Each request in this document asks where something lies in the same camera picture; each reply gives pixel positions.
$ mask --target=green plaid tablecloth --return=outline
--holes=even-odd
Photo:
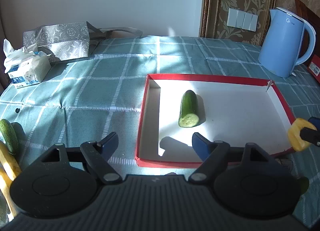
[[[279,78],[259,64],[259,51],[260,47],[246,43],[193,37],[105,40],[87,60],[53,65],[38,85],[18,90],[10,85],[0,97],[1,118],[19,123],[15,129],[23,146],[17,157],[22,169],[54,143],[74,147],[116,131],[119,148],[109,163],[123,177],[169,172],[188,176],[193,170],[141,168],[135,163],[146,75],[196,73],[273,79],[296,117],[320,117],[319,84],[306,67],[297,66],[296,77]],[[294,165],[292,173],[310,180],[294,212],[310,226],[320,217],[320,149],[311,146],[289,158]]]

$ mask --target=gray patterned bag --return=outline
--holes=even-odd
[[[87,21],[54,26],[40,26],[23,33],[23,45],[38,44],[38,51],[52,54],[50,62],[89,56],[97,44],[110,38],[112,31],[125,31],[140,37],[142,31],[131,27],[95,28]]]

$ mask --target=cucumber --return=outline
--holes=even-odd
[[[9,153],[15,155],[19,148],[18,139],[12,125],[8,120],[0,120],[0,131],[4,137],[5,144],[9,150]]]
[[[193,127],[199,123],[198,100],[192,90],[187,90],[181,99],[179,126]]]

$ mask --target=tissue box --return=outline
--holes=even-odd
[[[40,83],[51,69],[46,56],[36,55],[26,61],[11,67],[9,78],[16,88],[22,88]]]

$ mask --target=blue electric kettle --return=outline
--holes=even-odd
[[[275,75],[287,78],[305,62],[316,45],[316,31],[306,20],[283,8],[270,9],[271,24],[263,42],[259,62]],[[306,53],[298,58],[304,30],[309,34]]]

